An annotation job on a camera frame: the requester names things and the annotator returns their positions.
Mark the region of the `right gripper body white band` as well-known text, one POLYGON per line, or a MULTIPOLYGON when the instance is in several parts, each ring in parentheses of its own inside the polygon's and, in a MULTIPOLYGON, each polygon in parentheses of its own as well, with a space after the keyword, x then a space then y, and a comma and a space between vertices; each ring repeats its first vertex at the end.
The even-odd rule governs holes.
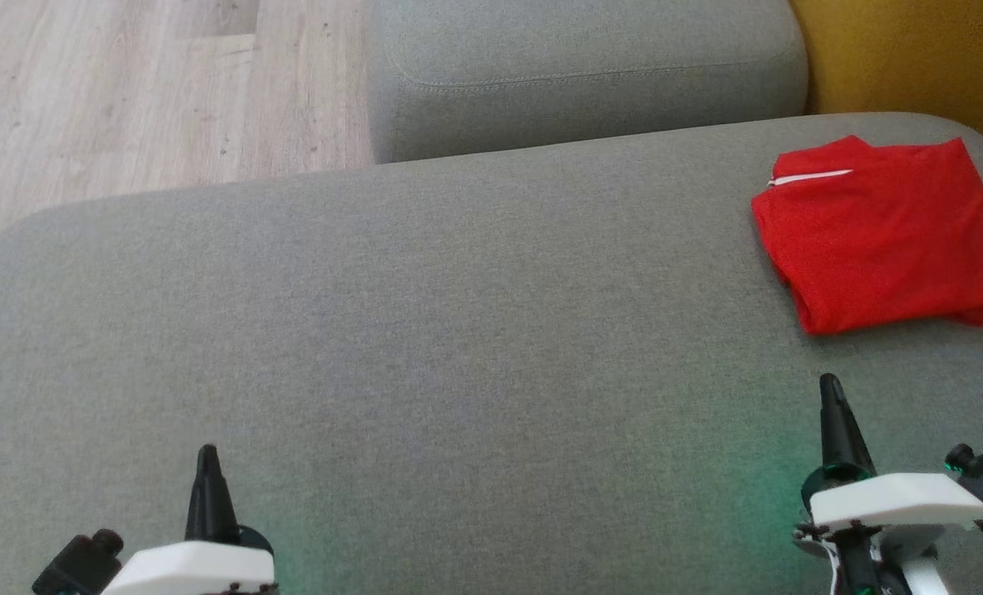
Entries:
POLYGON ((962 526, 983 531, 983 500, 947 474, 878 475, 857 464, 824 464, 804 480, 808 516, 792 530, 793 542, 827 542, 840 531, 877 532, 915 526, 962 526))

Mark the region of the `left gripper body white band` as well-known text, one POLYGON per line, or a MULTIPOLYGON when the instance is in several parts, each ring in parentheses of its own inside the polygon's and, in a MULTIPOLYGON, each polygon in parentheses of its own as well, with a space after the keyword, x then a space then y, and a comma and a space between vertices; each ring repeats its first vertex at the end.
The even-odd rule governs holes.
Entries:
POLYGON ((274 553, 241 525, 238 545, 186 540, 139 550, 101 595, 279 595, 274 553))

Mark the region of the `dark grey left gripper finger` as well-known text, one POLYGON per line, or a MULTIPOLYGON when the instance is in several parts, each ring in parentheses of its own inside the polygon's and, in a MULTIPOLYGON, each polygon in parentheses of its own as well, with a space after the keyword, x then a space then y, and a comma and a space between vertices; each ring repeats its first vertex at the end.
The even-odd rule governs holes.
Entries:
POLYGON ((203 445, 198 451, 184 539, 219 545, 241 544, 241 525, 231 504, 229 486, 215 445, 203 445))

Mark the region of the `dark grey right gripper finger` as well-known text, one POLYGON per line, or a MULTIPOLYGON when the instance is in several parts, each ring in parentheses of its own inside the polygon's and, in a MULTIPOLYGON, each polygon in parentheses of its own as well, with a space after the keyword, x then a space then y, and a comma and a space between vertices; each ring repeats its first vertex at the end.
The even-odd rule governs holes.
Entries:
POLYGON ((839 377, 819 378, 821 397, 821 462, 831 481, 865 481, 876 476, 876 467, 839 377))

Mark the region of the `red basketball jersey white trim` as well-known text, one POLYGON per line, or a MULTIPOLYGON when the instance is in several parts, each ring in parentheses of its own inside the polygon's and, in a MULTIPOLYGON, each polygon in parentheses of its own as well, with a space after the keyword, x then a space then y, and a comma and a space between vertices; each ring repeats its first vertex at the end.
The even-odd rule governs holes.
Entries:
POLYGON ((945 317, 983 326, 983 181, 964 140, 785 152, 752 199, 806 334, 945 317))

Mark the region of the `large grey sofa ottoman cushion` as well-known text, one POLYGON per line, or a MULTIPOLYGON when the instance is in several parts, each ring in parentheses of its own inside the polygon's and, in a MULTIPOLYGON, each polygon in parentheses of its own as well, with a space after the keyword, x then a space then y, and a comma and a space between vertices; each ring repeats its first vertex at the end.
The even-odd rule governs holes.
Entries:
POLYGON ((813 338, 751 199, 919 114, 84 201, 0 234, 0 595, 184 535, 200 445, 287 595, 827 595, 792 542, 835 373, 881 472, 983 449, 983 328, 813 338))

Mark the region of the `large yellow sofa backrest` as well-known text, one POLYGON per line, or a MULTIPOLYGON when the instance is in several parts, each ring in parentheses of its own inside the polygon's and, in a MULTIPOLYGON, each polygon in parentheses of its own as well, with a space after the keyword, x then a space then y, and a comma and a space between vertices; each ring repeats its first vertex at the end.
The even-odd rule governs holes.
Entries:
POLYGON ((790 0, 812 114, 917 112, 983 135, 983 0, 790 0))

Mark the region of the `grey sofa seat cushion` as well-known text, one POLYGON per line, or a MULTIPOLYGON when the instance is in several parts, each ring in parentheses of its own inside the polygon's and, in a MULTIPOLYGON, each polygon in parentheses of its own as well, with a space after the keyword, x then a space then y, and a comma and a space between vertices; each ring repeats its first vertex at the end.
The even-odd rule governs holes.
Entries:
POLYGON ((789 0, 374 0, 379 164, 804 112, 789 0))

